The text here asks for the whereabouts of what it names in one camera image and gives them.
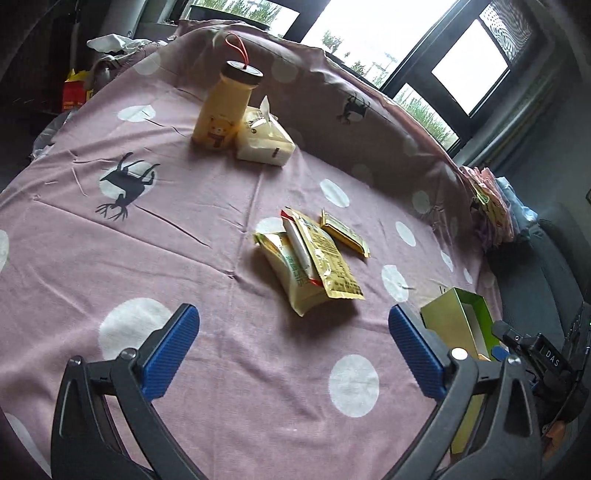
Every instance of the screw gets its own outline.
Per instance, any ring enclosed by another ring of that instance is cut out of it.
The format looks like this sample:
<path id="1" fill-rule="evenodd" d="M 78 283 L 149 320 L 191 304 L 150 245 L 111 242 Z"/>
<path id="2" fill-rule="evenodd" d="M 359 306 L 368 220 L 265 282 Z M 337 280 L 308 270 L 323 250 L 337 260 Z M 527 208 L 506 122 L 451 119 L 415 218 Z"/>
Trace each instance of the screw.
<path id="1" fill-rule="evenodd" d="M 468 352 L 466 352 L 463 348 L 454 348 L 452 350 L 452 357 L 456 360 L 465 360 L 468 358 Z"/>
<path id="2" fill-rule="evenodd" d="M 121 350 L 121 353 L 119 354 L 119 356 L 123 360 L 131 360 L 131 359 L 135 358 L 135 356 L 137 354 L 138 354 L 138 351 L 135 348 L 125 348 L 124 350 Z"/>
<path id="3" fill-rule="evenodd" d="M 509 355 L 507 357 L 507 361 L 510 365 L 521 365 L 521 358 L 519 358 L 517 355 Z"/>

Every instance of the black deer silhouette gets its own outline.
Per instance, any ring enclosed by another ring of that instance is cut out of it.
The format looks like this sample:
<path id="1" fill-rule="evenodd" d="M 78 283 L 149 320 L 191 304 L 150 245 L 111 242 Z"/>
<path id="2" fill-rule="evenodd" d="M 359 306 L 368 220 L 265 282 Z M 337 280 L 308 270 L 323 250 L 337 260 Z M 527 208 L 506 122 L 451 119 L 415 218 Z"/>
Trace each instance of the black deer silhouette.
<path id="1" fill-rule="evenodd" d="M 365 117 L 365 112 L 369 107 L 369 102 L 366 102 L 362 98 L 357 98 L 357 94 L 353 93 L 347 99 L 347 103 L 343 107 L 343 113 L 337 116 L 343 125 L 351 124 L 351 115 L 354 115 L 356 120 L 360 121 Z"/>
<path id="2" fill-rule="evenodd" d="M 104 177 L 102 177 L 100 180 L 106 180 L 115 185 L 116 187 L 119 187 L 121 190 L 125 191 L 125 194 L 119 194 L 114 203 L 104 203 L 102 205 L 99 205 L 99 207 L 95 210 L 95 213 L 100 213 L 103 217 L 106 218 L 107 211 L 109 209 L 112 210 L 116 207 L 119 207 L 119 213 L 110 216 L 109 220 L 117 220 L 117 218 L 125 220 L 127 218 L 127 206 L 130 205 L 137 197 L 142 195 L 146 188 L 146 185 L 152 185 L 154 183 L 154 172 L 152 170 L 160 164 L 155 163 L 150 168 L 146 169 L 146 171 L 142 173 L 141 177 L 137 177 L 133 173 L 129 172 L 129 167 L 135 165 L 136 163 L 143 162 L 143 160 L 135 161 L 123 167 L 123 162 L 125 161 L 125 159 L 133 154 L 133 152 L 129 152 L 123 155 L 123 158 L 117 165 L 117 168 L 105 175 Z M 144 180 L 148 173 L 150 173 L 150 179 Z"/>

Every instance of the snack packet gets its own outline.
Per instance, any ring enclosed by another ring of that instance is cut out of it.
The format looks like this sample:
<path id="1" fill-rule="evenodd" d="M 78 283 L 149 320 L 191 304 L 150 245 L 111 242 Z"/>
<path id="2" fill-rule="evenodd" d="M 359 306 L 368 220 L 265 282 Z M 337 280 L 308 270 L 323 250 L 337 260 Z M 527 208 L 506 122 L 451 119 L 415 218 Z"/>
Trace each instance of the snack packet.
<path id="1" fill-rule="evenodd" d="M 369 258 L 368 244 L 357 235 L 351 228 L 346 226 L 343 222 L 338 221 L 331 214 L 327 213 L 326 210 L 322 209 L 322 215 L 320 217 L 320 228 L 325 232 L 328 232 L 330 236 L 333 236 L 337 240 L 340 240 L 345 245 L 348 245 L 356 252 L 362 254 L 365 258 Z"/>
<path id="2" fill-rule="evenodd" d="M 315 285 L 307 278 L 285 232 L 255 233 L 255 242 L 271 264 L 287 293 L 291 307 L 303 317 L 312 307 L 329 300 L 322 284 Z"/>
<path id="3" fill-rule="evenodd" d="M 314 266 L 312 256 L 308 253 L 304 239 L 302 238 L 300 231 L 297 229 L 295 220 L 283 210 L 281 211 L 281 219 L 283 220 L 283 227 L 290 239 L 291 246 L 295 250 L 295 254 L 300 261 L 302 270 L 304 270 L 305 274 L 313 284 L 324 288 L 322 280 Z"/>
<path id="4" fill-rule="evenodd" d="M 286 207 L 283 213 L 293 218 L 327 295 L 332 299 L 364 300 L 359 284 L 330 235 L 318 223 L 297 210 Z"/>

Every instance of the window frame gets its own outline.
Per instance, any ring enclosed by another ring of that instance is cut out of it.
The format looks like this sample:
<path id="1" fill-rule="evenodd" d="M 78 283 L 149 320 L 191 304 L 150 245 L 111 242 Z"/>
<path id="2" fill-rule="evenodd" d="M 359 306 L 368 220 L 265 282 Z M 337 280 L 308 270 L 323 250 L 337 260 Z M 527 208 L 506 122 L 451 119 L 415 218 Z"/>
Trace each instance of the window frame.
<path id="1" fill-rule="evenodd" d="M 177 0 L 169 20 L 178 23 L 180 16 L 190 1 Z M 330 3 L 330 0 L 269 1 L 299 13 L 283 36 L 283 39 L 297 43 L 302 42 Z M 524 50 L 520 52 L 515 63 L 507 58 L 495 36 L 480 18 L 480 14 L 491 3 L 491 0 L 457 0 L 447 13 L 425 33 L 381 88 L 377 88 L 346 65 L 338 63 L 343 69 L 392 99 L 396 97 L 404 85 L 410 85 L 458 136 L 457 142 L 447 150 L 448 155 L 454 157 L 484 126 L 499 101 L 517 84 L 523 72 L 527 69 L 530 60 L 541 51 L 546 42 L 542 29 L 524 0 L 511 1 L 521 11 L 532 28 L 532 38 L 528 41 Z M 466 113 L 453 95 L 435 77 L 433 69 L 472 25 L 474 20 L 478 20 L 488 33 L 494 45 L 503 55 L 508 67 L 474 109 L 470 113 Z M 328 52 L 326 52 L 326 55 L 329 58 L 332 56 Z"/>

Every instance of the open box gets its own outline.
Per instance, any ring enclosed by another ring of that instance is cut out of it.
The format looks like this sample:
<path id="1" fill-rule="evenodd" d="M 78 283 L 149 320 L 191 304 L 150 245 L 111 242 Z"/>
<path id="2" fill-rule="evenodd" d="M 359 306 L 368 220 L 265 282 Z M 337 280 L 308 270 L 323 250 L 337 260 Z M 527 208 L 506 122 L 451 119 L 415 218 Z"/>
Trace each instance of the open box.
<path id="1" fill-rule="evenodd" d="M 492 348 L 499 345 L 491 331 L 492 318 L 485 299 L 471 291 L 451 288 L 425 305 L 421 316 L 425 327 L 435 331 L 450 349 L 461 347 L 475 360 L 491 359 Z M 483 400 L 484 395 L 472 397 L 452 441 L 452 453 L 464 450 Z"/>

